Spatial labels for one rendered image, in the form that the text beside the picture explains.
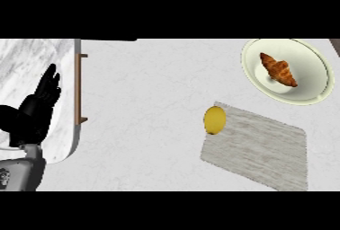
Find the brown croissant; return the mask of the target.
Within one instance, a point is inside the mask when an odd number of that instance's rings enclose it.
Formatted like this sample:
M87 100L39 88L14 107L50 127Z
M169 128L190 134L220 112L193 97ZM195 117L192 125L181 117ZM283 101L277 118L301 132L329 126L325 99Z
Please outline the brown croissant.
M285 61L276 61L266 53L260 54L260 60L270 78L285 86L297 87L288 63Z

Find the grey woven placemat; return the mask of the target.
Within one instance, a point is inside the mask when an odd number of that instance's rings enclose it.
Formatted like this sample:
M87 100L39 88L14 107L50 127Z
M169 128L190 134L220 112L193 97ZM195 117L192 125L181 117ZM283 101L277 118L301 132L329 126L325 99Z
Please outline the grey woven placemat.
M202 141L201 159L274 190L307 189L307 134L301 128L214 103L226 125Z

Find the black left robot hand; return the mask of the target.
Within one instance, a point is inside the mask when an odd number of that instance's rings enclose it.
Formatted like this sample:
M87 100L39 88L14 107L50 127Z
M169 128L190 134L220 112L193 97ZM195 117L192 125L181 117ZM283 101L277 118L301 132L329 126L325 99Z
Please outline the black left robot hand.
M59 73L56 65L51 64L41 76L33 94L25 97L19 107L0 105L0 130L8 134L10 147L39 145L44 141L59 96Z

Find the pale green bowl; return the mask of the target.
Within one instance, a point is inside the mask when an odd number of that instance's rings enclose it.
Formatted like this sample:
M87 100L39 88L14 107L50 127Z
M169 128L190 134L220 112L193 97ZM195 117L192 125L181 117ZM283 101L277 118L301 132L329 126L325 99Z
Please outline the pale green bowl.
M288 63L297 87L274 81L260 54ZM271 99L292 105L320 102L332 92L334 71L316 48L300 39L252 39L242 47L242 71L254 88Z

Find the yellow lemon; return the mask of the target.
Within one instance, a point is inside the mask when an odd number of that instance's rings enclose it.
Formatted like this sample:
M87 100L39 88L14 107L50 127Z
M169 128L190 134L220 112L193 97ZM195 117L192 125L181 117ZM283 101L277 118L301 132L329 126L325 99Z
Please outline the yellow lemon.
M226 125L226 112L217 106L212 106L203 113L203 129L211 135L215 135Z

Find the white marble slab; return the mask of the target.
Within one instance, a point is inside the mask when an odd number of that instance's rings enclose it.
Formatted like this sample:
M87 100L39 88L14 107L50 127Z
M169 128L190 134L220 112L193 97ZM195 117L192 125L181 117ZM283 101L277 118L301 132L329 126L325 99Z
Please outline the white marble slab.
M73 104L75 55L79 53L79 39L0 39L0 105L19 107L33 93L50 64L56 65L60 75L60 97L41 143L48 164L67 158L79 140Z

